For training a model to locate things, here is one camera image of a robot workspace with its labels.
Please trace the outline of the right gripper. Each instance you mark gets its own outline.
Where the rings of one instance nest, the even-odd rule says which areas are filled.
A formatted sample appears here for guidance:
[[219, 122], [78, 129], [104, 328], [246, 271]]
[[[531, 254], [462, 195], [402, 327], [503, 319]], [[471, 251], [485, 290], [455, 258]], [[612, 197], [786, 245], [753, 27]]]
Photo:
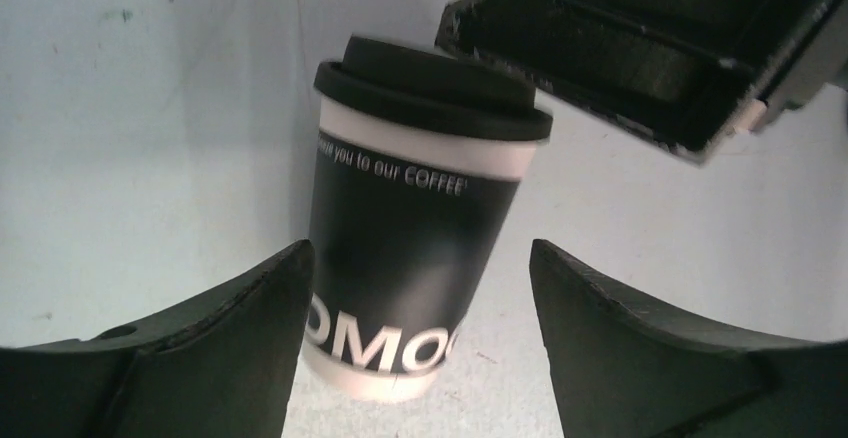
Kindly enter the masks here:
[[847, 0], [455, 0], [445, 52], [692, 163], [847, 85]]

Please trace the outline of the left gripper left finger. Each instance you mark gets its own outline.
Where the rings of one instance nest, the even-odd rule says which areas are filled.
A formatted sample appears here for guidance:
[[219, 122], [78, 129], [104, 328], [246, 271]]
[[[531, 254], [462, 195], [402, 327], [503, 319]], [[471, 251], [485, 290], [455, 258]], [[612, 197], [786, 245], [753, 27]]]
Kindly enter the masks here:
[[297, 241], [89, 340], [1, 352], [5, 437], [278, 437], [312, 296]]

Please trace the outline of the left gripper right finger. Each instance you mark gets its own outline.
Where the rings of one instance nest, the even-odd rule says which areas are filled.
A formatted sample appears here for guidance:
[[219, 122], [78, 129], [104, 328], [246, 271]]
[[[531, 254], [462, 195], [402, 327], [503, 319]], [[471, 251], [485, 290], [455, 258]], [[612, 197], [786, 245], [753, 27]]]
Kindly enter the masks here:
[[843, 437], [847, 344], [725, 324], [533, 242], [533, 297], [567, 437]]

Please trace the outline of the black paper coffee cup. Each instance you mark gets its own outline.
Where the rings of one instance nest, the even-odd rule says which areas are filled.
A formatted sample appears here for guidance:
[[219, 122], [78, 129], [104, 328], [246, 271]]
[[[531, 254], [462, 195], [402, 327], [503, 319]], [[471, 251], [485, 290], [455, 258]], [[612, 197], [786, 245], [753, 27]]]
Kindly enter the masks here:
[[327, 104], [304, 358], [355, 399], [422, 396], [452, 353], [532, 142], [423, 131]]

